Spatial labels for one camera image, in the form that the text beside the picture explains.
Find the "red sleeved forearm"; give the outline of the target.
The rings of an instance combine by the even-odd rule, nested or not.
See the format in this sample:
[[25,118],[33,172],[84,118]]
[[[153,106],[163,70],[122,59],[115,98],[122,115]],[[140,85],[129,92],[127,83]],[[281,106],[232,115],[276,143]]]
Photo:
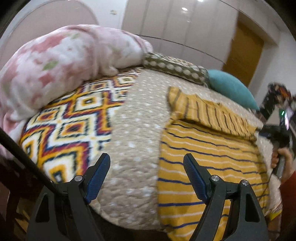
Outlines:
[[287,227],[295,220],[296,209],[295,209],[295,171],[291,176],[280,185],[280,193],[282,199],[282,215],[281,215],[281,226],[280,232],[283,232]]

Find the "person's right hand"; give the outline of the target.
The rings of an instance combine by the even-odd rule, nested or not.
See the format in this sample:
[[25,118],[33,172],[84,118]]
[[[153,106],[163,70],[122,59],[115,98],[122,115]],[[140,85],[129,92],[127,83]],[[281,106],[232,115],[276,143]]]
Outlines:
[[288,148],[281,148],[273,151],[271,158],[271,168],[275,168],[280,161],[280,156],[285,158],[285,165],[281,176],[281,182],[284,183],[294,173],[293,155]]

